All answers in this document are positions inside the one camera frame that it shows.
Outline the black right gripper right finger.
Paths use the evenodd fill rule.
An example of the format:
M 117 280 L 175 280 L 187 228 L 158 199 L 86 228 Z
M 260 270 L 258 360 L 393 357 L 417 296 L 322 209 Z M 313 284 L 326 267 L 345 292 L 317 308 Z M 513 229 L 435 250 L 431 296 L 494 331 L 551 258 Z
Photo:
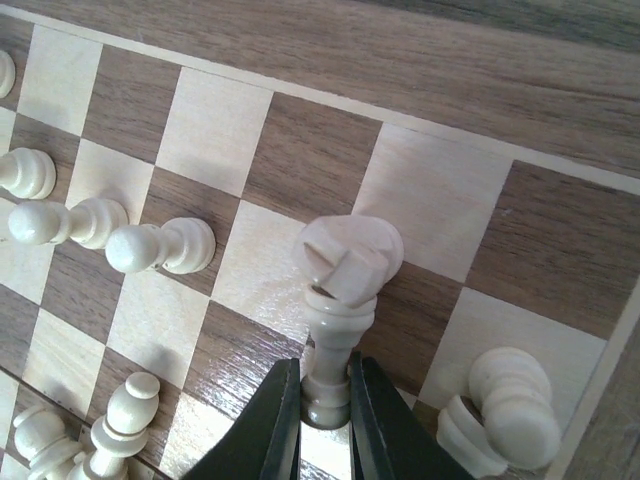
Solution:
M 353 479 L 469 479 L 423 428 L 378 362 L 360 352 L 350 368 Z

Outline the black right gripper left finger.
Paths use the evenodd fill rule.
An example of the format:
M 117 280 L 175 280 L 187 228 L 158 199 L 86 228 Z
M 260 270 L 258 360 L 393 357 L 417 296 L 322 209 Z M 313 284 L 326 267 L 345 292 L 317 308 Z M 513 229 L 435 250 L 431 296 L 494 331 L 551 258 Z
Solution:
M 183 477 L 298 479 L 300 451 L 300 363 L 280 359 L 229 431 Z

